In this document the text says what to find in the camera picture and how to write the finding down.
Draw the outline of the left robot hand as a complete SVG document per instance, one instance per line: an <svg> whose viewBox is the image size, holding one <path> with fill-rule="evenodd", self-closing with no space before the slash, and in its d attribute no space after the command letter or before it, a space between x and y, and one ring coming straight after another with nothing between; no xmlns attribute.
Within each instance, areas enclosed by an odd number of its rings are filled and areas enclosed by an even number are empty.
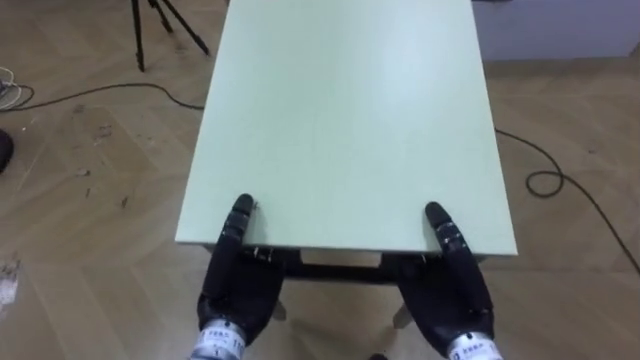
<svg viewBox="0 0 640 360"><path fill-rule="evenodd" d="M284 268L268 250L243 245L254 199L240 195L224 221L198 297L198 327L220 320L241 330L251 345L267 327L279 300Z"/></svg>

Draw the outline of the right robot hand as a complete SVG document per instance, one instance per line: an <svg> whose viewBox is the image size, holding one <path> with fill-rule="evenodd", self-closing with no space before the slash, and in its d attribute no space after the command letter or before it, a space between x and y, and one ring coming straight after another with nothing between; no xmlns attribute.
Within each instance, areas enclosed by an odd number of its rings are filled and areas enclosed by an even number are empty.
<svg viewBox="0 0 640 360"><path fill-rule="evenodd" d="M394 258L397 286L426 341L448 359L498 359L493 302L461 230L442 205L425 217L440 246L437 255Z"/></svg>

